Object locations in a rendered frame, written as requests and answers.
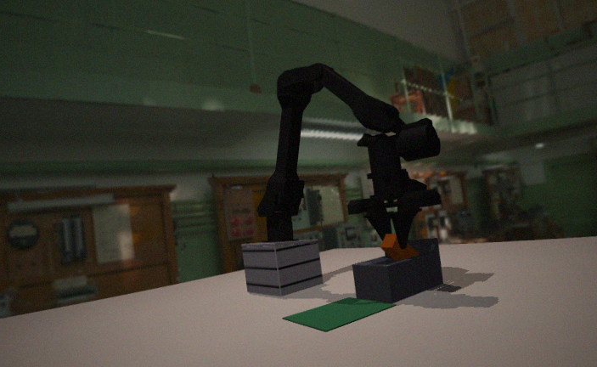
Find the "orange l-shaped part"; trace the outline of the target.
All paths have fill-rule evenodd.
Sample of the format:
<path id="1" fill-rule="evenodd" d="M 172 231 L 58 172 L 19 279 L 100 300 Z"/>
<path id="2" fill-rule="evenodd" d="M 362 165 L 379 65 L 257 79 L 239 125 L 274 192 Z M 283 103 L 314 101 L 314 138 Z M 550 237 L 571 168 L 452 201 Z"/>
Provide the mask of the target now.
<path id="1" fill-rule="evenodd" d="M 408 243 L 406 248 L 402 249 L 397 241 L 396 234 L 386 234 L 381 245 L 381 250 L 391 256 L 396 262 L 419 255 L 419 253 Z"/>

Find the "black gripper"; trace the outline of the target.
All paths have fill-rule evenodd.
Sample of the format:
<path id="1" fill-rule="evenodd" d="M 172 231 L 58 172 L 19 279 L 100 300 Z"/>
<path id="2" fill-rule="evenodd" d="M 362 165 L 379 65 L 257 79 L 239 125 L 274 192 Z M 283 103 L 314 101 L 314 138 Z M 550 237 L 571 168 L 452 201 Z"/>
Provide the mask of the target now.
<path id="1" fill-rule="evenodd" d="M 420 207 L 442 204 L 440 195 L 436 189 L 404 191 L 403 174 L 407 171 L 401 168 L 401 163 L 371 167 L 370 171 L 366 175 L 367 179 L 372 179 L 374 195 L 368 199 L 351 200 L 347 206 L 348 213 L 365 212 L 363 218 L 367 218 L 382 240 L 386 234 L 391 234 L 392 221 L 397 241 L 404 249 L 414 216 L 422 211 Z M 393 207 L 397 207 L 397 212 L 387 212 L 386 208 Z"/>

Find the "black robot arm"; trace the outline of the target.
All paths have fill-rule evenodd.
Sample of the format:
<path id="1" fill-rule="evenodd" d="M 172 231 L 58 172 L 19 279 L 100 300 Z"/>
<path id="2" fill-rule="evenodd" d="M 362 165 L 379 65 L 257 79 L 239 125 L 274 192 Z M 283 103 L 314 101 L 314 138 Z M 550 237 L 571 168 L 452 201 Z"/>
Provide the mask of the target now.
<path id="1" fill-rule="evenodd" d="M 292 216 L 297 216 L 304 198 L 304 180 L 297 175 L 303 111 L 313 93 L 328 88 L 346 103 L 361 125 L 382 133 L 363 134 L 358 146 L 368 147 L 370 167 L 417 161 L 438 156 L 440 139 L 429 118 L 405 124 L 399 110 L 375 99 L 353 85 L 332 68 L 321 63 L 284 71 L 277 80 L 277 98 L 282 109 L 276 169 L 268 180 L 257 210 L 267 217 L 268 241 L 293 240 Z M 385 133 L 395 133 L 387 136 Z"/>

